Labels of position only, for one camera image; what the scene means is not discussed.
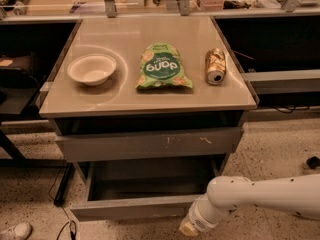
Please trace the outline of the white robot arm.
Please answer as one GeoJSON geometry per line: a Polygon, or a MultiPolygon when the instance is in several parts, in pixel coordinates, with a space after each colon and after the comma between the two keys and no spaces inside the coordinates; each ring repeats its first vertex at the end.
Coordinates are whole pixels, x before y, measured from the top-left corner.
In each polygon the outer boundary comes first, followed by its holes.
{"type": "Polygon", "coordinates": [[[260,207],[309,219],[320,219],[320,175],[251,181],[246,177],[219,176],[198,197],[182,220],[185,236],[214,229],[244,207],[260,207]]]}

